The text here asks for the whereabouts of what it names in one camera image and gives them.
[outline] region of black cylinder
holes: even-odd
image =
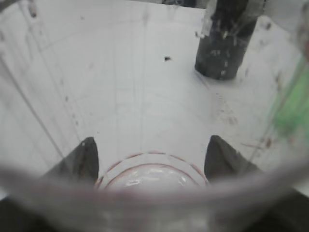
[[[248,0],[218,0],[209,36],[200,39],[195,69],[218,80],[236,77],[257,17],[245,15]]]

